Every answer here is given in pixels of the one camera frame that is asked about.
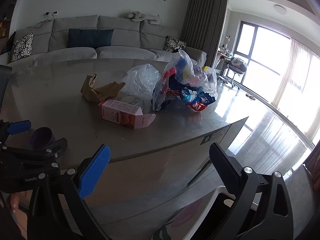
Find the person's left hand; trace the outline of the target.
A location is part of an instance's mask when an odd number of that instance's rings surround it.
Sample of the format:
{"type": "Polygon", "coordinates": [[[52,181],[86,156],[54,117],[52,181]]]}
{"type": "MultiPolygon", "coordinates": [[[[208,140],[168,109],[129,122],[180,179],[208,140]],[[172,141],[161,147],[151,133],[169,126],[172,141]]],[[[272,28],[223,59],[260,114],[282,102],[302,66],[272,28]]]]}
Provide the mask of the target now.
{"type": "Polygon", "coordinates": [[[16,212],[19,210],[19,204],[20,204],[20,199],[18,194],[16,193],[11,193],[9,197],[9,204],[10,204],[10,209],[12,213],[15,215],[16,212]]]}

